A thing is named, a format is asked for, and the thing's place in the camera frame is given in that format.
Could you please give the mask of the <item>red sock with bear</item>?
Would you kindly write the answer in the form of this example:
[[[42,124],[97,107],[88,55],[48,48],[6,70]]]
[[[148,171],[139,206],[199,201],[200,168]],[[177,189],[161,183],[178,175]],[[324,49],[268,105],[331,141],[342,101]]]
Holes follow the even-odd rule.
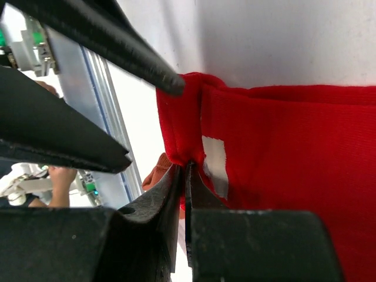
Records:
[[[232,209],[309,210],[330,232],[348,281],[375,280],[375,87],[230,88],[183,75],[157,90],[165,151],[197,163]]]

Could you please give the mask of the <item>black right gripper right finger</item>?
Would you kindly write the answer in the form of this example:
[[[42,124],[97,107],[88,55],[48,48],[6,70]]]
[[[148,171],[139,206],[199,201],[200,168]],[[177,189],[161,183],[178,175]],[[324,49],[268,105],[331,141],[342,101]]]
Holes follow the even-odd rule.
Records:
[[[194,281],[344,281],[331,237],[306,211],[233,210],[186,167],[186,250]]]

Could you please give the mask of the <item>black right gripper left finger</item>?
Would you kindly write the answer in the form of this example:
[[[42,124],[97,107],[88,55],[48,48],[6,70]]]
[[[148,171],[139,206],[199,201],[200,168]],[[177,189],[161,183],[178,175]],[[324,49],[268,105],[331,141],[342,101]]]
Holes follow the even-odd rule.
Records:
[[[97,208],[3,208],[2,281],[169,281],[181,168],[133,202]]]

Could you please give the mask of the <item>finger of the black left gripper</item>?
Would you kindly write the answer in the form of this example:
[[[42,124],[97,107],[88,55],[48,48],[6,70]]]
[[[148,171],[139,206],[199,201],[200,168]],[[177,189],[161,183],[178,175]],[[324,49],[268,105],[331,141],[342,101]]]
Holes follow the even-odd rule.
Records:
[[[62,99],[1,67],[1,158],[117,174],[128,151]]]
[[[185,82],[133,29],[116,1],[10,1],[9,4],[173,96]]]

